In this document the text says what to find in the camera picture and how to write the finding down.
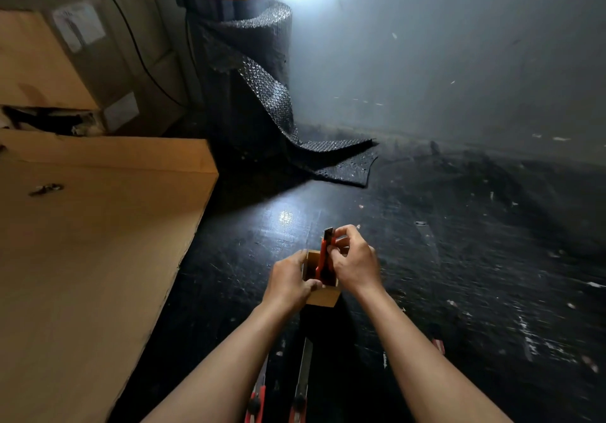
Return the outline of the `person's left hand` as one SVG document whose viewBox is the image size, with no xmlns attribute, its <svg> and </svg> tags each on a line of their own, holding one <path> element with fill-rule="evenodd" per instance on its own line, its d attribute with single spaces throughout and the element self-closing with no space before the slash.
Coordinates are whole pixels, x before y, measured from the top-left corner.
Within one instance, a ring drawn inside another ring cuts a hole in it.
<svg viewBox="0 0 606 423">
<path fill-rule="evenodd" d="M 280 261 L 271 269 L 269 281 L 262 298 L 262 306 L 290 318 L 299 312 L 308 297 L 303 296 L 302 264 L 307 250 L 299 250 Z"/>
</svg>

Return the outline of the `person's right hand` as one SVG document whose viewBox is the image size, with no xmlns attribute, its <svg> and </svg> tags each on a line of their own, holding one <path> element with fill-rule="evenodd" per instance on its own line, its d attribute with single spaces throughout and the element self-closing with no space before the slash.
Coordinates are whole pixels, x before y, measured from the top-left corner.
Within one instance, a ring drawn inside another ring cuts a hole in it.
<svg viewBox="0 0 606 423">
<path fill-rule="evenodd" d="M 385 293 L 381 268 L 375 249 L 362 237 L 354 225 L 335 229 L 335 244 L 349 244 L 348 263 L 335 272 L 339 283 L 356 299 L 363 300 Z"/>
</svg>

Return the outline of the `red black utility knife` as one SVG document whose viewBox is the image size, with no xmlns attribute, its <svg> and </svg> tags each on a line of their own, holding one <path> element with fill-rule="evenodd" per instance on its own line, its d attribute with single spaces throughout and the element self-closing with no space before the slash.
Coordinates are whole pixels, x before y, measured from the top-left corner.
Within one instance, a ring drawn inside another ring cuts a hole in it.
<svg viewBox="0 0 606 423">
<path fill-rule="evenodd" d="M 329 253 L 329 246 L 335 245 L 335 243 L 335 229 L 333 227 L 326 228 L 322 236 L 318 264 L 315 270 L 315 278 L 320 280 L 323 285 L 329 287 L 335 287 L 337 282 L 333 262 Z"/>
</svg>

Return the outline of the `small brown cardboard box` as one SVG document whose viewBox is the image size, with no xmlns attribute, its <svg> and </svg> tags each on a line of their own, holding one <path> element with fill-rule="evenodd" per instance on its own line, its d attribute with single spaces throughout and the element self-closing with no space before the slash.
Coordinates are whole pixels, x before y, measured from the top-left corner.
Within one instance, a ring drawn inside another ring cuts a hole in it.
<svg viewBox="0 0 606 423">
<path fill-rule="evenodd" d="M 319 250 L 307 250 L 307 255 L 302 264 L 302 279 L 307 281 L 315 278 L 321 252 Z M 306 301 L 306 305 L 333 308 L 336 306 L 342 293 L 339 280 L 333 278 L 332 284 L 324 284 L 321 289 L 314 290 Z"/>
</svg>

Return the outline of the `large flat cardboard sheet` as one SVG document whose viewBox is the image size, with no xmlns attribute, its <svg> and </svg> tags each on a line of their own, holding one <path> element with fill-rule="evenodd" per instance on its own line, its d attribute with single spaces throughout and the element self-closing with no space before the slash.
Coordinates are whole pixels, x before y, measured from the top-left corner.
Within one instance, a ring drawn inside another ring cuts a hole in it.
<svg viewBox="0 0 606 423">
<path fill-rule="evenodd" d="M 105 423 L 218 178 L 208 142 L 0 130 L 0 423 Z"/>
</svg>

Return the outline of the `black bubble wrap roll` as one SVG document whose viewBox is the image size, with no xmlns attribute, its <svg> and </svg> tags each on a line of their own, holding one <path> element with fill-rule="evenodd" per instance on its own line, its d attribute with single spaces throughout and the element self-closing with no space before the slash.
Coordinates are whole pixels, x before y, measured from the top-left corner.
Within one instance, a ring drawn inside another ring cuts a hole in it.
<svg viewBox="0 0 606 423">
<path fill-rule="evenodd" d="M 282 153 L 330 182 L 365 187 L 371 139 L 303 141 L 289 90 L 292 9 L 276 0 L 176 0 L 210 127 L 244 158 Z"/>
</svg>

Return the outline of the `large brown cardboard box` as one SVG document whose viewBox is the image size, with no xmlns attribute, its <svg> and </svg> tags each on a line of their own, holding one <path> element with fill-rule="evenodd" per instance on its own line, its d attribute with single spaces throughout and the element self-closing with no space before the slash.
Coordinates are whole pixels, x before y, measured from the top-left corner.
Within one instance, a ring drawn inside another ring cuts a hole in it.
<svg viewBox="0 0 606 423">
<path fill-rule="evenodd" d="M 79 2 L 107 36 L 72 53 L 51 13 Z M 188 105 L 156 0 L 0 0 L 0 128 L 162 136 Z"/>
</svg>

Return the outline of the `person's right forearm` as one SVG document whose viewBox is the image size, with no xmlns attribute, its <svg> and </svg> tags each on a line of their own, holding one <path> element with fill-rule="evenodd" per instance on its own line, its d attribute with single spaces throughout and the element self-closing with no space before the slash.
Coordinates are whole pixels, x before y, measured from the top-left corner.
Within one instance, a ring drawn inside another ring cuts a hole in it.
<svg viewBox="0 0 606 423">
<path fill-rule="evenodd" d="M 371 320 L 417 423 L 513 423 L 430 342 L 382 286 L 355 298 Z"/>
</svg>

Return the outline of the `white shipping label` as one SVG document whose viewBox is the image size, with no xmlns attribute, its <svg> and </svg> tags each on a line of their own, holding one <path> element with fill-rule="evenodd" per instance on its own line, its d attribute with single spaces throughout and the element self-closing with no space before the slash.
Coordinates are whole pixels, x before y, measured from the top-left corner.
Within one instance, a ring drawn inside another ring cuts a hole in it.
<svg viewBox="0 0 606 423">
<path fill-rule="evenodd" d="M 53 22 L 72 53 L 80 52 L 107 36 L 95 7 L 79 2 L 59 7 L 51 13 Z"/>
</svg>

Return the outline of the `person's left forearm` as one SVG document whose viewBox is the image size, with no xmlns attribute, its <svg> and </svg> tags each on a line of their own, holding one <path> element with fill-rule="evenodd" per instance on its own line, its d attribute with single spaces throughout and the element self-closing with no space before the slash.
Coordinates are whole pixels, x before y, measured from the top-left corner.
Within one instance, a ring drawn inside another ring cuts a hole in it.
<svg viewBox="0 0 606 423">
<path fill-rule="evenodd" d="M 262 301 L 141 423 L 243 423 L 265 358 L 300 308 Z"/>
</svg>

